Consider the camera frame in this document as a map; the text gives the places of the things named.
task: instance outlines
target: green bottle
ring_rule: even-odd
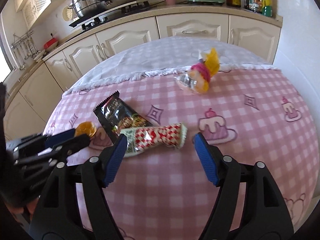
[[[262,14],[272,17],[272,0],[262,0]]]

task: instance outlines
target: window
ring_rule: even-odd
[[[11,69],[9,68],[7,61],[4,58],[2,50],[0,49],[0,82],[3,82],[10,72]]]

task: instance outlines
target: candy wrapper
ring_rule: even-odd
[[[119,91],[95,107],[93,112],[113,143],[115,143],[124,128],[152,126],[120,98]]]
[[[188,129],[181,123],[162,127],[138,127],[122,129],[128,139],[128,148],[124,157],[138,155],[145,150],[164,144],[180,149],[186,140]]]
[[[181,89],[194,93],[205,93],[209,89],[211,77],[218,73],[219,68],[219,57],[215,49],[212,49],[209,54],[205,54],[205,60],[199,51],[199,63],[175,79]]]

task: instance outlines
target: pink checkered tablecloth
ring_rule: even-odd
[[[303,217],[319,172],[318,140],[308,107],[279,70],[219,72],[202,95],[180,90],[172,75],[83,90],[61,100],[45,132],[56,134],[84,121],[100,126],[92,109],[116,90],[154,125],[182,122],[188,127],[182,149],[160,146],[125,158],[115,182],[104,189],[124,236],[198,239],[219,190],[207,180],[192,145],[199,131],[240,163],[264,162],[286,200],[292,223]],[[110,145],[99,128],[91,145],[69,157],[68,165],[83,163]],[[77,190],[83,225],[90,229],[81,185]],[[242,185],[232,228],[239,226],[244,194]]]

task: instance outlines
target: kitchen counter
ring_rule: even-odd
[[[226,5],[223,6],[209,6],[209,5],[190,5],[190,4],[180,4],[180,5],[173,5],[173,6],[159,6],[152,8],[148,11],[145,12],[140,12],[137,14],[132,14],[128,15],[113,21],[110,21],[108,23],[105,23],[103,25],[100,25],[96,28],[93,28],[77,37],[74,39],[71,39],[60,46],[58,46],[55,50],[53,50],[51,53],[46,55],[43,60],[46,61],[59,51],[65,49],[66,47],[72,45],[73,43],[82,40],[90,35],[93,35],[97,32],[103,31],[105,29],[114,27],[116,25],[120,25],[123,23],[131,22],[134,20],[139,20],[147,17],[155,17],[155,16],[160,16],[160,15],[168,15],[168,14],[177,14],[177,13],[221,13],[221,14],[230,14],[230,15],[235,15],[235,16],[242,16],[242,17],[247,17],[255,20],[259,20],[265,23],[269,23],[272,25],[275,25],[277,27],[282,27],[282,18],[279,17],[279,20],[269,18],[266,16],[263,16],[261,14],[257,14],[248,10],[245,10],[243,8],[234,8],[234,7],[229,7]]]
[[[155,17],[160,15],[169,15],[169,14],[179,14],[179,13],[220,13],[220,14],[229,14],[229,15],[235,15],[235,16],[241,16],[241,17],[247,17],[255,20],[259,20],[265,23],[269,23],[272,25],[275,25],[277,27],[282,27],[282,17],[278,17],[277,19],[265,17],[261,14],[257,14],[248,10],[245,10],[243,8],[234,8],[229,7],[226,5],[223,6],[209,6],[209,5],[190,5],[190,4],[180,4],[180,5],[173,5],[173,6],[158,6],[155,8],[152,8],[145,12],[140,12],[137,14],[132,14],[129,16],[125,16],[113,21],[110,21],[108,23],[105,23],[103,25],[100,25],[96,28],[93,28],[83,34],[78,35],[81,30],[74,31],[71,35],[68,37],[62,39],[67,40],[67,42],[62,42],[55,50],[50,52],[48,55],[46,55],[43,60],[39,63],[34,63],[32,66],[30,66],[28,69],[20,71],[12,71],[4,83],[7,84],[7,89],[9,93],[9,99],[6,102],[6,107],[10,104],[14,96],[17,94],[19,89],[22,87],[22,85],[26,82],[29,76],[38,69],[38,67],[44,63],[47,59],[54,56],[56,53],[60,52],[61,50],[65,49],[66,47],[76,43],[79,40],[82,40],[90,35],[93,35],[97,32],[103,31],[105,29],[114,27],[116,25],[124,24],[127,22],[131,22],[134,20],[139,20],[143,18],[148,17]]]

